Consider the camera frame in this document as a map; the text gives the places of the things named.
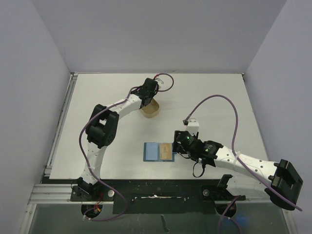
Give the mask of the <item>blue leather card holder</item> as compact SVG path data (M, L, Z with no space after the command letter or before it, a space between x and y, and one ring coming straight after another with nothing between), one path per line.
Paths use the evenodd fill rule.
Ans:
M159 145L157 142L145 142L143 147L143 161L144 162L174 162L175 154L173 153L173 160L165 161L160 160Z

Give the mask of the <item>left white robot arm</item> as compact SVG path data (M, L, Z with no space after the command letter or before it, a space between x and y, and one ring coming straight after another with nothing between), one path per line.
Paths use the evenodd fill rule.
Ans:
M139 110L151 103L158 93L163 81L147 78L139 87L130 89L128 95L118 102L94 107L91 117L79 134L79 147L82 150L82 134L87 135L88 150L82 151L85 167L78 179L78 187L88 200L94 200L99 195L99 187L95 185L100 179L100 169L107 147L114 141L120 119L132 111Z

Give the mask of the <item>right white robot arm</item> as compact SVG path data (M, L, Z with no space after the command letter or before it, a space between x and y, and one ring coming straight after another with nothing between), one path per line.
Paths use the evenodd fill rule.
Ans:
M297 201L303 186L303 179L287 160L279 162L253 158L220 143L208 140L201 141L188 131L175 131L174 149L202 165L225 168L239 174L255 178L265 186L264 192L276 206L293 211L302 211Z

